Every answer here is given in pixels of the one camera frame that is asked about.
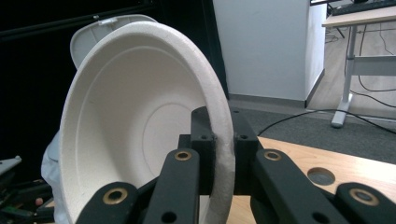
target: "paper bowl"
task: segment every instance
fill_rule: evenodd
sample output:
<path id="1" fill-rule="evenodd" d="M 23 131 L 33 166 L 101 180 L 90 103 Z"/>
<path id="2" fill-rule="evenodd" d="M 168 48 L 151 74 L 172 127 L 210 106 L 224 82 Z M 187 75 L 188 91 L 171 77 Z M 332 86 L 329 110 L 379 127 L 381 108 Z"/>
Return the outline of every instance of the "paper bowl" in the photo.
<path id="1" fill-rule="evenodd" d="M 137 21 L 102 39 L 82 62 L 64 105 L 60 170 L 69 219 L 102 186 L 143 186 L 156 177 L 191 111 L 207 107 L 217 137 L 212 195 L 200 222 L 225 222 L 233 196 L 233 125 L 219 80 L 182 33 Z"/>

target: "dark background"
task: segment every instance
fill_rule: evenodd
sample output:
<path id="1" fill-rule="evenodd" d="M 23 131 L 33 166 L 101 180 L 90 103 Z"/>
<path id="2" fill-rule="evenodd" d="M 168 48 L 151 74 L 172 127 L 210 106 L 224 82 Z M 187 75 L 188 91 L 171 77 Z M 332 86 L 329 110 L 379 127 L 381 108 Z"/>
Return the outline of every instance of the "dark background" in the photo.
<path id="1" fill-rule="evenodd" d="M 1 1 L 0 160 L 19 155 L 16 181 L 41 178 L 43 153 L 59 130 L 76 68 L 69 43 L 79 28 L 119 15 L 144 14 L 190 38 L 228 95 L 211 0 Z"/>

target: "desk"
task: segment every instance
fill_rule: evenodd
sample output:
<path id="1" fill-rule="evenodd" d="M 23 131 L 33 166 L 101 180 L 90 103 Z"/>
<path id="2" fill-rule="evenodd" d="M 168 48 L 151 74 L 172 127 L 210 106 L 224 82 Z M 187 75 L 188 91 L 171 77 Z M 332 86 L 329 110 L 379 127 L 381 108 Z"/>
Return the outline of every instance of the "desk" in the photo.
<path id="1" fill-rule="evenodd" d="M 329 186 L 319 186 L 335 193 L 337 186 L 346 182 L 358 182 L 377 189 L 396 203 L 396 165 L 371 161 L 313 147 L 259 137 L 265 148 L 283 151 L 307 174 L 313 167 L 330 170 L 335 181 Z M 250 210 L 249 196 L 234 196 L 228 224 L 256 223 Z"/>
<path id="2" fill-rule="evenodd" d="M 396 7 L 385 7 L 335 17 L 330 16 L 322 23 L 323 27 L 351 27 L 350 44 L 346 55 L 344 92 L 337 109 L 344 111 L 349 109 L 352 101 L 352 93 L 350 93 L 352 76 L 396 76 L 396 56 L 358 57 L 354 55 L 357 26 L 384 21 L 396 21 Z M 345 117 L 346 113 L 336 112 L 332 119 L 332 126 L 341 128 Z"/>

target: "circular hole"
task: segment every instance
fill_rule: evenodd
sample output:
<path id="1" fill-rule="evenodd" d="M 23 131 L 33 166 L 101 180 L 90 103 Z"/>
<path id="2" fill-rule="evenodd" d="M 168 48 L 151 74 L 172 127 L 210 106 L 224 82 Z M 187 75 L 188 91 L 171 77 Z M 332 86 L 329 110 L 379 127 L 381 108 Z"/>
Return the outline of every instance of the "circular hole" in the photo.
<path id="1" fill-rule="evenodd" d="M 334 183 L 335 175 L 322 167 L 315 167 L 307 173 L 309 180 L 317 185 L 328 186 Z"/>
<path id="2" fill-rule="evenodd" d="M 312 217 L 318 223 L 330 223 L 329 218 L 321 213 L 316 212 L 316 213 L 312 214 Z"/>
<path id="3" fill-rule="evenodd" d="M 274 151 L 266 151 L 264 152 L 264 157 L 268 160 L 271 161 L 280 161 L 280 159 L 282 158 L 279 153 L 274 152 Z"/>
<path id="4" fill-rule="evenodd" d="M 128 191 L 122 188 L 111 189 L 103 196 L 103 202 L 105 204 L 117 204 L 121 203 L 126 199 Z"/>
<path id="5" fill-rule="evenodd" d="M 177 219 L 177 216 L 173 212 L 167 212 L 163 214 L 162 221 L 164 223 L 174 223 Z"/>
<path id="6" fill-rule="evenodd" d="M 360 203 L 364 203 L 370 206 L 377 206 L 379 205 L 379 200 L 375 197 L 374 194 L 370 193 L 364 189 L 351 189 L 349 191 L 350 196 L 353 199 Z"/>
<path id="7" fill-rule="evenodd" d="M 187 161 L 191 158 L 191 153 L 188 151 L 179 151 L 175 154 L 175 159 L 178 161 Z"/>

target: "white plastic object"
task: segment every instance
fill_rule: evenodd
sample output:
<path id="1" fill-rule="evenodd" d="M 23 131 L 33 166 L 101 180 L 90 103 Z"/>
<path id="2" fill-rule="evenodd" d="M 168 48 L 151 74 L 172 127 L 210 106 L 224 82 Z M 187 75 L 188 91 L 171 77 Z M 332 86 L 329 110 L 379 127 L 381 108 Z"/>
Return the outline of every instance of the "white plastic object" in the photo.
<path id="1" fill-rule="evenodd" d="M 73 34 L 70 41 L 70 54 L 76 68 L 101 39 L 120 27 L 135 21 L 155 21 L 145 15 L 118 16 L 84 26 Z"/>
<path id="2" fill-rule="evenodd" d="M 69 219 L 115 181 L 136 187 L 157 176 L 191 111 L 206 105 L 216 139 L 212 195 L 201 223 L 225 223 L 233 197 L 230 109 L 203 53 L 182 33 L 137 21 L 104 37 L 73 80 L 61 122 L 61 179 Z"/>

